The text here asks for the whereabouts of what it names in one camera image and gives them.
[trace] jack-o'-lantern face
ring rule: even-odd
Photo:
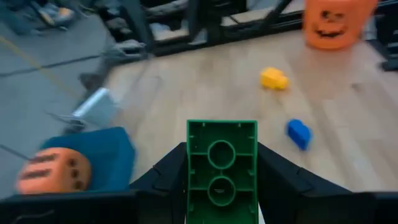
[[[307,43],[321,49],[352,45],[376,6],[377,0],[305,0]]]
[[[21,194],[67,193],[85,190],[91,165],[78,151],[53,147],[36,154],[21,171],[17,182]]]
[[[344,35],[348,29],[343,12],[322,10],[320,19],[313,24],[313,31],[319,38],[336,38]]]

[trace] concrete floor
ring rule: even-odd
[[[249,0],[255,9],[267,7],[273,1]],[[46,65],[89,55],[98,55],[105,46],[106,29],[96,16],[79,21],[66,32],[52,31],[43,37],[18,37],[0,22],[3,36],[37,63]],[[78,96],[84,88],[78,81],[81,72],[94,72],[100,60],[51,68],[50,72]],[[0,44],[0,144],[31,157],[41,143],[60,134],[64,124],[54,120],[46,111],[70,114],[79,97],[65,93],[39,71],[7,75],[7,73],[32,68],[9,47]],[[24,160],[0,150],[0,198],[15,192],[14,183]]]

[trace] black robot frame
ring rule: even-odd
[[[222,18],[225,14],[220,13],[225,10],[218,8],[213,0],[189,0],[188,7],[184,12],[178,12],[172,17],[148,17],[142,10],[138,0],[119,0],[120,14],[118,17],[126,21],[127,27],[131,30],[131,34],[122,35],[120,32],[112,31],[107,25],[108,8],[103,6],[98,12],[103,20],[105,27],[108,28],[110,34],[114,37],[116,42],[122,42],[128,39],[136,39],[146,45],[147,52],[161,57],[165,55],[176,54],[189,50],[202,49],[205,47],[212,47],[220,44],[227,44],[230,42],[247,40],[265,35],[278,34],[292,30],[300,30],[303,25],[303,11],[295,11],[290,13],[282,13],[282,11],[292,2],[292,0],[279,0],[273,10],[264,15],[262,19],[240,22],[231,26],[222,26]],[[398,62],[395,63],[389,56],[387,45],[390,39],[397,39],[398,34],[393,35],[396,27],[396,11],[398,9],[398,0],[381,0],[375,11],[378,18],[382,18],[381,24],[377,26],[377,35],[375,39],[368,40],[368,42],[388,61],[385,62],[385,70],[393,70]],[[154,34],[149,26],[149,23],[168,21],[175,18],[185,18],[188,21],[188,34],[165,40],[155,40]],[[206,39],[201,42],[193,42],[199,31],[206,31]],[[81,75],[81,82],[86,87],[87,92],[83,101],[87,99],[98,88],[102,87],[109,71],[120,64],[131,63],[137,60],[144,60],[145,57],[104,57],[104,62],[97,71]]]
[[[123,192],[7,198],[0,202],[0,223],[184,224],[188,175],[185,147],[185,142],[180,143]],[[267,224],[398,222],[397,192],[350,192],[261,143],[257,191]]]
[[[139,1],[121,0],[121,3],[132,21],[131,29],[137,32],[137,39],[146,44],[149,52],[160,57],[265,35],[300,30],[303,24],[303,11],[282,13],[292,1],[280,0],[273,10],[264,15],[262,19],[222,26],[223,15],[220,14],[222,9],[218,9],[214,5],[214,1],[189,0],[185,13],[185,18],[188,20],[188,35],[166,40],[154,39],[149,27],[149,21],[146,19]],[[392,9],[397,8],[397,0],[380,1],[375,14],[385,16],[386,14],[391,14]],[[206,30],[206,41],[197,44],[192,43],[192,40],[202,29]],[[374,44],[377,41],[376,37],[376,40],[371,41],[372,45],[375,46],[380,54],[385,55],[386,50],[380,46],[376,47],[377,44]]]

